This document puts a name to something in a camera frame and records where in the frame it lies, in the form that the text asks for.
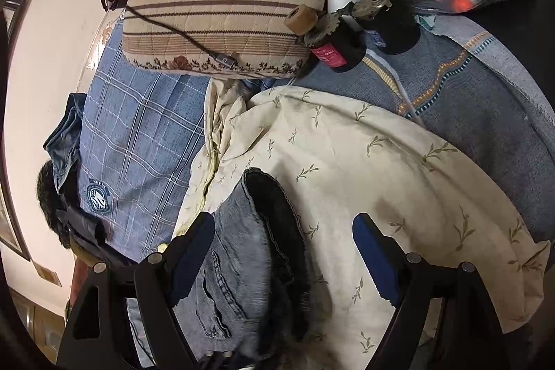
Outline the cream leaf-print blanket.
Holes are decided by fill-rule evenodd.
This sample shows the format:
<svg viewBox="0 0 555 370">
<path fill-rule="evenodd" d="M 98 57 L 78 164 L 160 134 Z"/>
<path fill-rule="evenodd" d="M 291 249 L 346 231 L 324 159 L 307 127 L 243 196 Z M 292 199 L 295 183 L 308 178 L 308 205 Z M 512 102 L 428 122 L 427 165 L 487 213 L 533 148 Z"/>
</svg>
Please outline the cream leaf-print blanket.
<svg viewBox="0 0 555 370">
<path fill-rule="evenodd" d="M 352 233 L 367 213 L 407 252 L 454 267 L 474 264 L 509 333 L 544 297 L 549 245 L 462 151 L 396 114 L 295 86 L 247 98 L 237 82 L 209 82 L 205 143 L 174 229 L 207 211 L 221 220 L 235 187 L 256 170 L 283 189 L 314 265 L 308 336 L 285 349 L 283 369 L 361 369 L 393 314 Z"/>
</svg>

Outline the blue plaid duvet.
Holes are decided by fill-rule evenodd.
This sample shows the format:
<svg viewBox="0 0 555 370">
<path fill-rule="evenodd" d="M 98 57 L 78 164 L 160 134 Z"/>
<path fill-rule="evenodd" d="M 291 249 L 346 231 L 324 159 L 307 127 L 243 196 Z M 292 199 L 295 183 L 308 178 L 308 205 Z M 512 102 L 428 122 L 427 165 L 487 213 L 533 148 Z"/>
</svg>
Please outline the blue plaid duvet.
<svg viewBox="0 0 555 370">
<path fill-rule="evenodd" d="M 204 144 L 208 79 L 131 65 L 116 24 L 86 95 L 79 196 L 106 242 L 136 262 L 170 240 Z"/>
</svg>

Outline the grey knit sweater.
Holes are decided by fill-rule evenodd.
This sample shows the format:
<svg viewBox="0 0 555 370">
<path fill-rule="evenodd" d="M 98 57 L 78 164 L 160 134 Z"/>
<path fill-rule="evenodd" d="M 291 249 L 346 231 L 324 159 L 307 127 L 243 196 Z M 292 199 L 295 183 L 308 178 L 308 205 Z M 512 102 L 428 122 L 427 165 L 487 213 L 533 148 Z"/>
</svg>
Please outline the grey knit sweater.
<svg viewBox="0 0 555 370">
<path fill-rule="evenodd" d="M 461 16 L 419 17 L 420 38 L 386 54 L 364 34 L 370 64 L 322 63 L 292 84 L 411 119 L 476 162 L 508 195 L 534 240 L 554 240 L 554 111 L 493 35 Z"/>
</svg>

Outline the black leather jacket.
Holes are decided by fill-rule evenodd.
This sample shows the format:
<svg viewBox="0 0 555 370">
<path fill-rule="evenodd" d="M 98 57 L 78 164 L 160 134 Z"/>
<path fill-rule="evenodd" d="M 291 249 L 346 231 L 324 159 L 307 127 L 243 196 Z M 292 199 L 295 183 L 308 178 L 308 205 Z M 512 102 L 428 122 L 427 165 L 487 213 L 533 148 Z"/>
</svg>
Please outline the black leather jacket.
<svg viewBox="0 0 555 370">
<path fill-rule="evenodd" d="M 107 243 L 107 235 L 100 218 L 80 207 L 77 179 L 74 170 L 60 191 L 54 185 L 53 162 L 47 161 L 37 176 L 37 200 L 49 228 L 61 245 L 90 268 L 104 262 L 110 268 L 136 265 Z"/>
</svg>

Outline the blue denim garment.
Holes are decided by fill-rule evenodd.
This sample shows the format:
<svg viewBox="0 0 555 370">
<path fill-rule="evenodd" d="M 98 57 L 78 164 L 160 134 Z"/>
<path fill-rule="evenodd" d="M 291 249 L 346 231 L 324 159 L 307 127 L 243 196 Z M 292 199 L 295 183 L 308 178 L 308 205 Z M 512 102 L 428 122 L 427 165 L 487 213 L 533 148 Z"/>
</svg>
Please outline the blue denim garment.
<svg viewBox="0 0 555 370">
<path fill-rule="evenodd" d="M 61 121 L 43 144 L 53 165 L 54 186 L 57 192 L 80 160 L 80 138 L 86 93 L 70 93 Z"/>
</svg>

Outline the grey denim pants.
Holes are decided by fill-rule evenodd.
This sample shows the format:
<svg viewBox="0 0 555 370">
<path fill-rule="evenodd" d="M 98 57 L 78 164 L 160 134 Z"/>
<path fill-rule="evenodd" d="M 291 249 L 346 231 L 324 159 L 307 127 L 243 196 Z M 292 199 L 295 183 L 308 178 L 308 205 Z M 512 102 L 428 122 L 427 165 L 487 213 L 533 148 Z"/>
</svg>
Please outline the grey denim pants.
<svg viewBox="0 0 555 370">
<path fill-rule="evenodd" d="M 272 175 L 249 168 L 214 213 L 214 240 L 174 313 L 198 360 L 274 369 L 309 330 L 308 253 L 296 214 Z"/>
</svg>

